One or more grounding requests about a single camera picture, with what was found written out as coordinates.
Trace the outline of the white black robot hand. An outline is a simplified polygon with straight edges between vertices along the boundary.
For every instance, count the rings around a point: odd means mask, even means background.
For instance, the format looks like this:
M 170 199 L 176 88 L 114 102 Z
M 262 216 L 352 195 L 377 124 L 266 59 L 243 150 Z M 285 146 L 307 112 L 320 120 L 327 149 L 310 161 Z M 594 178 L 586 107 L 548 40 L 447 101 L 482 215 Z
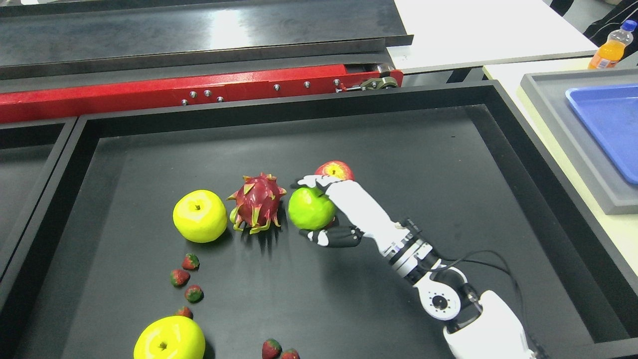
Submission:
M 361 239 L 373 239 L 378 251 L 394 264 L 405 255 L 424 259 L 433 248 L 408 225 L 394 222 L 358 182 L 336 177 L 307 175 L 292 186 L 316 189 L 343 213 L 349 227 L 302 229 L 300 234 L 321 247 L 355 247 Z

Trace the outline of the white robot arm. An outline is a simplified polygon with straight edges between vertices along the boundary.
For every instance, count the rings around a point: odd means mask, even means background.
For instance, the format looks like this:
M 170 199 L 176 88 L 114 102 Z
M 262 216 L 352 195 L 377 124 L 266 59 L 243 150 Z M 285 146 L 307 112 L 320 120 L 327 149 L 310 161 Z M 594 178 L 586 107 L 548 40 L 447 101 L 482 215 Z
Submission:
M 457 262 L 446 263 L 410 219 L 395 224 L 404 234 L 383 250 L 389 264 L 413 288 L 429 316 L 444 325 L 456 359 L 535 359 L 524 327 L 494 291 L 477 293 Z

